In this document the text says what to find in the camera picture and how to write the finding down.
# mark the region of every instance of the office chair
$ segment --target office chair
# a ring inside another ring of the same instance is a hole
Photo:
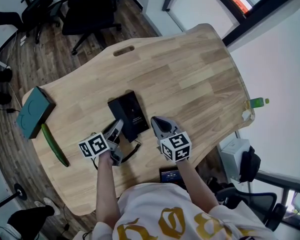
[[[120,23],[115,23],[114,12],[117,10],[119,0],[68,0],[69,10],[64,17],[59,12],[63,21],[62,34],[82,35],[72,49],[72,55],[78,54],[77,48],[94,34],[102,49],[107,47],[106,41],[100,30],[115,27],[117,31],[122,29]]]
[[[287,210],[281,203],[276,204],[275,193],[244,193],[235,187],[228,187],[218,191],[215,197],[219,202],[224,202],[223,205],[229,209],[235,209],[243,201],[272,231],[277,229]]]
[[[17,12],[0,12],[0,25],[13,25],[19,31],[26,32],[29,37],[29,32],[37,26],[35,34],[35,43],[39,43],[41,29],[44,23],[55,23],[57,27],[60,23],[54,20],[57,12],[49,7],[54,0],[21,0],[21,3],[26,2],[27,8],[22,12],[21,18]]]

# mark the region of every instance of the green cucumber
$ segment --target green cucumber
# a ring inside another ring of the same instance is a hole
[[[41,129],[42,129],[42,132],[43,132],[43,135],[44,135],[46,141],[48,142],[50,148],[54,152],[56,158],[58,158],[59,161],[65,167],[69,167],[70,164],[69,164],[68,159],[66,158],[65,154],[63,153],[63,151],[59,147],[58,143],[52,136],[51,131],[49,130],[48,126],[45,123],[43,123],[43,124],[41,124]]]

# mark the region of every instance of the black phone box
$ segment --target black phone box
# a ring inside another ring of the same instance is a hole
[[[149,129],[134,91],[108,102],[108,106],[116,120],[123,120],[122,133],[130,143]]]

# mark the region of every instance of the black bag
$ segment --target black bag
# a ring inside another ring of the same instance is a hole
[[[252,182],[259,171],[260,163],[260,157],[255,154],[254,148],[250,146],[248,152],[245,151],[242,153],[242,160],[240,164],[240,182]]]

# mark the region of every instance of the wooden table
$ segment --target wooden table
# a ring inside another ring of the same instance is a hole
[[[126,47],[134,50],[116,52]],[[96,209],[97,192],[97,171],[81,154],[78,142],[92,132],[101,132],[114,120],[108,100],[133,90],[149,126],[152,116],[175,120],[192,141],[189,160],[193,166],[227,135],[252,122],[243,122],[241,116],[244,101],[249,99],[242,78],[209,24],[174,37],[133,38],[117,43],[41,88],[56,103],[46,123],[70,167],[58,161],[42,132],[32,140],[33,145],[55,190],[78,216]],[[29,94],[23,97],[23,103]],[[120,139],[124,154],[136,145]],[[159,168],[173,165],[156,149],[152,129],[143,132],[139,140],[139,151],[120,167],[113,167],[118,197],[138,183],[158,182]]]

